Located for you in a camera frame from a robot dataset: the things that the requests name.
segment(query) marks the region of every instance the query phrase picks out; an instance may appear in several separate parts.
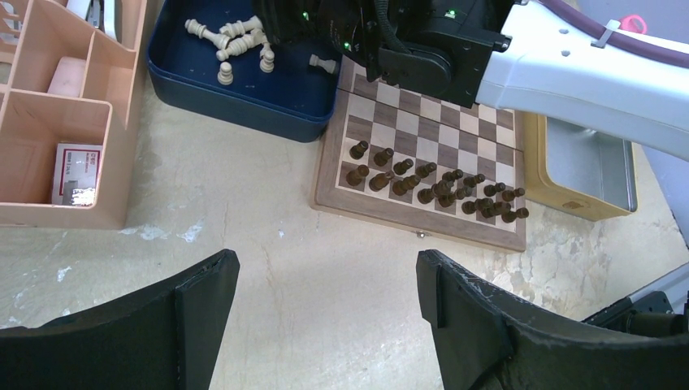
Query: pink clip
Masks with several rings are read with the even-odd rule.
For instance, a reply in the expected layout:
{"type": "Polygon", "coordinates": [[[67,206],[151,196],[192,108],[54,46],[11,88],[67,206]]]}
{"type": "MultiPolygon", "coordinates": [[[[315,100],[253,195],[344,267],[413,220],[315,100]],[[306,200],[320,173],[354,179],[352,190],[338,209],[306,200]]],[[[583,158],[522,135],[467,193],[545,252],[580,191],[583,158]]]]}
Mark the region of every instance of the pink clip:
{"type": "Polygon", "coordinates": [[[644,18],[639,15],[627,15],[620,19],[620,29],[630,31],[632,33],[645,34],[648,30],[644,18]]]}

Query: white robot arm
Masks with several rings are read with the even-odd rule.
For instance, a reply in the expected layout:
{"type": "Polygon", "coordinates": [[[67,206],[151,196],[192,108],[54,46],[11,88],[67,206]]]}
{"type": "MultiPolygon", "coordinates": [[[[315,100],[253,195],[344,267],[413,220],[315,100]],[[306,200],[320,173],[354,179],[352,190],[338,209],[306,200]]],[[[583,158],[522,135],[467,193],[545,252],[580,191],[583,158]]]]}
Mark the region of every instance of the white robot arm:
{"type": "MultiPolygon", "coordinates": [[[[597,47],[597,37],[537,1],[513,6],[501,32],[512,41],[491,55],[477,103],[562,119],[689,161],[689,63],[597,47]]],[[[689,45],[618,33],[689,54],[689,45]]]]}

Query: wooden chessboard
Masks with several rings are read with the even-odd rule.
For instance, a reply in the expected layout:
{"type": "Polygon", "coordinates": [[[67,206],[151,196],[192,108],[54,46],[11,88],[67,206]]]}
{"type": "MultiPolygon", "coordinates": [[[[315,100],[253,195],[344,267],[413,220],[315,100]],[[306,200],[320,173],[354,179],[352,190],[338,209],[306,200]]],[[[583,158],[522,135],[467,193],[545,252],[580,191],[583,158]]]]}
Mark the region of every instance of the wooden chessboard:
{"type": "MultiPolygon", "coordinates": [[[[475,200],[478,194],[485,197],[483,187],[488,184],[523,187],[519,115],[487,106],[466,109],[380,80],[369,83],[366,71],[356,63],[345,59],[341,66],[335,111],[321,141],[312,206],[411,232],[523,251],[525,220],[504,223],[501,218],[486,219],[461,210],[463,202],[475,200]],[[370,147],[363,158],[354,160],[349,149],[359,141],[368,142],[370,147]],[[385,148],[393,148],[394,157],[378,167],[373,156],[385,148]],[[406,158],[414,161],[406,176],[429,162],[436,163],[438,169],[402,197],[392,192],[392,183],[379,192],[369,188],[368,180],[391,171],[394,163],[406,158]],[[354,188],[345,177],[360,164],[367,165],[370,174],[354,188]],[[487,180],[474,189],[472,197],[447,208],[437,200],[427,205],[418,201],[420,190],[430,188],[445,172],[457,168],[468,175],[482,173],[487,180]]],[[[524,206],[523,197],[513,202],[513,210],[524,206]]]]}

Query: black cable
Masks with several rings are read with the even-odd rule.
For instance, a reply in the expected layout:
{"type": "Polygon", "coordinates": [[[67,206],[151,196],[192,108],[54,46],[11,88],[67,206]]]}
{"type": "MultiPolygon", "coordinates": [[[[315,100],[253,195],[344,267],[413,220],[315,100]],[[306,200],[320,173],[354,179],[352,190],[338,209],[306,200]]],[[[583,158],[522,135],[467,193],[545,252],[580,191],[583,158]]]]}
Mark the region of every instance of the black cable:
{"type": "Polygon", "coordinates": [[[378,24],[380,25],[380,32],[383,35],[385,43],[392,51],[399,53],[411,53],[409,49],[406,48],[405,44],[397,38],[395,31],[390,24],[388,19],[388,0],[374,0],[375,15],[378,18],[378,24]]]}

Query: blue tray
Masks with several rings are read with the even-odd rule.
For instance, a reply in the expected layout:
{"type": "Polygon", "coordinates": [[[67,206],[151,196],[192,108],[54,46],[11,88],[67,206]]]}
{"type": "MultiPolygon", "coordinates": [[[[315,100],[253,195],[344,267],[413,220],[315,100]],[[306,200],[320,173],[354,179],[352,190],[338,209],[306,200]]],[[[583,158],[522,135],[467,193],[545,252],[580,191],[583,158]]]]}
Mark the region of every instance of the blue tray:
{"type": "Polygon", "coordinates": [[[155,93],[171,106],[300,142],[313,141],[332,116],[339,75],[309,66],[312,54],[341,60],[316,41],[274,46],[275,70],[263,73],[261,46],[230,57],[234,82],[218,83],[217,48],[189,34],[187,19],[218,32],[225,23],[248,20],[250,0],[166,0],[148,48],[155,93]]]}

